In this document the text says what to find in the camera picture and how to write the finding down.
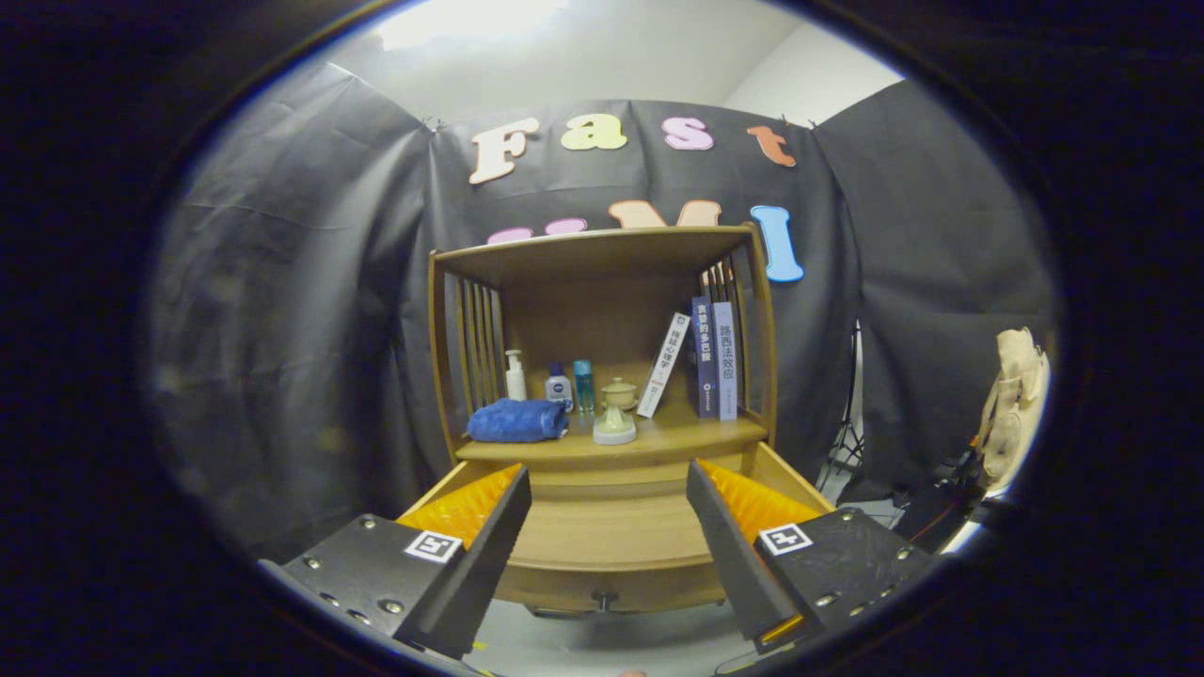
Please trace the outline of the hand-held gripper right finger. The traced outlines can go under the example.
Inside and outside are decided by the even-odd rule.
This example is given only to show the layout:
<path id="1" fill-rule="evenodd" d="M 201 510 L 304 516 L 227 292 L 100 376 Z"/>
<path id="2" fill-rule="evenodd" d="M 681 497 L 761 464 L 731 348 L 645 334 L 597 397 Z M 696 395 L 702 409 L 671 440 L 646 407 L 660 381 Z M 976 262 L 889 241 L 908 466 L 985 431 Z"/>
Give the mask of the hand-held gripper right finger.
<path id="1" fill-rule="evenodd" d="M 687 502 L 744 638 L 761 654 L 825 650 L 915 590 L 934 566 L 858 510 L 822 512 L 706 460 Z"/>

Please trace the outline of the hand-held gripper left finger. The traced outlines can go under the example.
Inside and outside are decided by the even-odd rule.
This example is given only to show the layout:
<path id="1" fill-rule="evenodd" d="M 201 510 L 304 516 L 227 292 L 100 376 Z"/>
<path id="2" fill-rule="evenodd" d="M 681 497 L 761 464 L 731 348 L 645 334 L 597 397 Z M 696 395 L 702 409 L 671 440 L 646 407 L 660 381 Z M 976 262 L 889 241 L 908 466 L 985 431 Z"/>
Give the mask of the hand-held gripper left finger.
<path id="1" fill-rule="evenodd" d="M 464 487 L 483 498 L 468 526 L 365 513 L 283 564 L 258 569 L 383 655 L 458 661 L 472 650 L 532 504 L 529 469 Z"/>

